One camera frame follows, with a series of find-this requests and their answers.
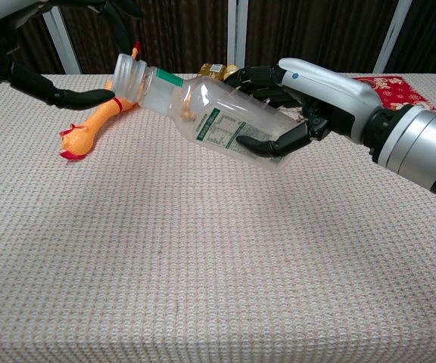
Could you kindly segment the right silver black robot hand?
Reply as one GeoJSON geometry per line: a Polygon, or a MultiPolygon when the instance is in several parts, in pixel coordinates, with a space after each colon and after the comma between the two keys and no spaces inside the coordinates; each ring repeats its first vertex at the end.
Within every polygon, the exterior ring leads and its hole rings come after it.
{"type": "Polygon", "coordinates": [[[367,84],[297,58],[282,58],[269,67],[244,67],[226,84],[273,107],[302,106],[305,120],[275,141],[238,136],[237,142],[259,157],[284,157],[321,141],[329,132],[363,144],[373,154],[378,136],[368,129],[382,101],[367,84]]]}

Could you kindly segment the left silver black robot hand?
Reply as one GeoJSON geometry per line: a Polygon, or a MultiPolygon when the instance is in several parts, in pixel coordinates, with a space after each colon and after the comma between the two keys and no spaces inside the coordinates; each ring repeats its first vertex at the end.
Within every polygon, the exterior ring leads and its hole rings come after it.
{"type": "Polygon", "coordinates": [[[0,83],[50,106],[68,110],[87,110],[97,107],[115,97],[107,89],[75,92],[55,87],[44,76],[19,64],[11,57],[18,48],[16,31],[29,19],[47,13],[55,7],[89,8],[101,15],[116,42],[117,48],[128,51],[131,41],[120,12],[135,19],[144,17],[137,0],[0,0],[0,83]]]}

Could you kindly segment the clear plastic bottle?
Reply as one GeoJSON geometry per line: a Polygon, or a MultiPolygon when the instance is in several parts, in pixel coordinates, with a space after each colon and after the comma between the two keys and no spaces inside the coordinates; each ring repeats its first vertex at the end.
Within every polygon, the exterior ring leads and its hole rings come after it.
{"type": "Polygon", "coordinates": [[[259,157],[236,138],[276,140],[297,121],[268,104],[207,76],[183,79],[143,60],[119,54],[112,90],[140,107],[169,117],[187,140],[268,170],[287,166],[292,156],[259,157]]]}

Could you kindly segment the red spiral calendar notebook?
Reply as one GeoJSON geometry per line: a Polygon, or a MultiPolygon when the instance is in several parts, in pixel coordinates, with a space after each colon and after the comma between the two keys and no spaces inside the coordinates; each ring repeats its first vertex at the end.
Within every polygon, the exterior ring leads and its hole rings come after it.
{"type": "Polygon", "coordinates": [[[413,104],[436,111],[434,105],[401,76],[360,76],[354,79],[373,88],[384,108],[399,110],[407,104],[413,104]]]}

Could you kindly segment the orange rubber chicken toy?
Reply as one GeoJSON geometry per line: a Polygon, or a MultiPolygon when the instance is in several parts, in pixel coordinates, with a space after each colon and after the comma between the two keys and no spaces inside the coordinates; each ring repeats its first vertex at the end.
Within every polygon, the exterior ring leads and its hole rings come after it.
{"type": "Polygon", "coordinates": [[[60,156],[69,161],[83,160],[92,151],[97,135],[105,123],[138,107],[136,102],[119,97],[100,104],[82,124],[71,123],[68,129],[60,132],[60,156]]]}

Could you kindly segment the gold foil package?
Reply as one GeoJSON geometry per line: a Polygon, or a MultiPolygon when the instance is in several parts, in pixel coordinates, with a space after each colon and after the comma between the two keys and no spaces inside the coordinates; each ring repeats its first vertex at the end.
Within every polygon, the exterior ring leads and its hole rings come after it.
{"type": "Polygon", "coordinates": [[[222,82],[225,72],[226,66],[223,64],[203,64],[198,71],[198,76],[206,76],[222,82]]]}

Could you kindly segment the beige woven tablecloth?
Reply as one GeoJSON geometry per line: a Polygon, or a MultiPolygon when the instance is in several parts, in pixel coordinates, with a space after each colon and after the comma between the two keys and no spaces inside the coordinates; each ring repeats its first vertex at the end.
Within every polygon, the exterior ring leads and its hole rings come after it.
{"type": "Polygon", "coordinates": [[[330,135],[270,172],[0,85],[1,362],[436,363],[436,196],[330,135]]]}

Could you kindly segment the grey partition frame post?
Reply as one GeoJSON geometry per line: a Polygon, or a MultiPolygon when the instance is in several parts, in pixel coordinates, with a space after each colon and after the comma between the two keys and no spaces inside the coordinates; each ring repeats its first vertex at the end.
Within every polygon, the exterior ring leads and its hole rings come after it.
{"type": "Polygon", "coordinates": [[[373,73],[383,73],[385,71],[412,3],[413,0],[398,0],[381,50],[375,62],[375,66],[372,71],[373,73]]]}
{"type": "Polygon", "coordinates": [[[248,26],[248,0],[228,0],[227,64],[245,66],[248,26]]]}
{"type": "Polygon", "coordinates": [[[66,74],[81,74],[79,61],[73,49],[61,9],[53,7],[43,14],[45,25],[66,74]]]}

